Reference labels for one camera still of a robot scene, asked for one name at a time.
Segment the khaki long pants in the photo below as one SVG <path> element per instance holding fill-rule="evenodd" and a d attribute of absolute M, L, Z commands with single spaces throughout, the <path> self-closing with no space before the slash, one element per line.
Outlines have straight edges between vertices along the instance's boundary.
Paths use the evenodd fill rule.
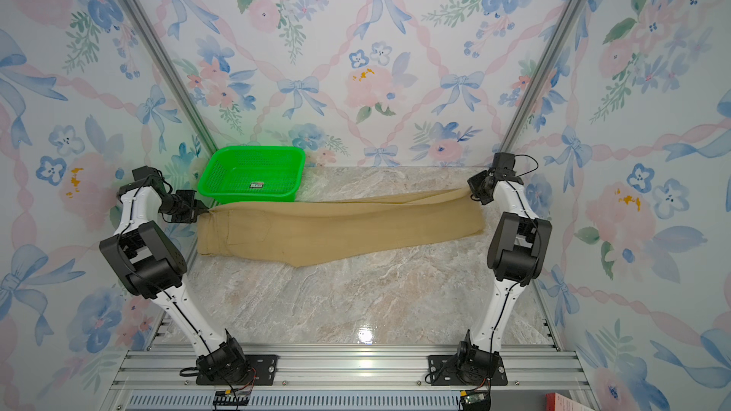
<path fill-rule="evenodd" d="M 484 229 L 483 211 L 466 188 L 335 202 L 241 202 L 199 218 L 197 251 L 303 268 Z"/>

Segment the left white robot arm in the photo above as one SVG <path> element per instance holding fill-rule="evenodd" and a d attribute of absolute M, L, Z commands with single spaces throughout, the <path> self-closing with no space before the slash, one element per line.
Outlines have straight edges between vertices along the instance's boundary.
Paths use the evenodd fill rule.
<path fill-rule="evenodd" d="M 122 204 L 119 226 L 99 249 L 122 285 L 134 296 L 152 301 L 183 331 L 196 354 L 194 367 L 181 370 L 196 384 L 245 384 L 251 364 L 239 342 L 214 326 L 188 289 L 188 264 L 158 221 L 194 224 L 209 208 L 194 190 L 173 190 L 163 173 L 139 167 L 133 181 L 117 192 Z"/>

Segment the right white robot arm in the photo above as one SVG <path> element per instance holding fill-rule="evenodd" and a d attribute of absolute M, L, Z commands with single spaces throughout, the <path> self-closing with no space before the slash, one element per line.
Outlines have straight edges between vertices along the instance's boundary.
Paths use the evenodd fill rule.
<path fill-rule="evenodd" d="M 484 386 L 497 376 L 504 331 L 518 298 L 543 269 L 552 224 L 530 207 L 523 181 L 513 170 L 485 170 L 468 184 L 482 205 L 495 204 L 501 211 L 487 251 L 493 272 L 490 300 L 456 354 L 459 381 Z"/>

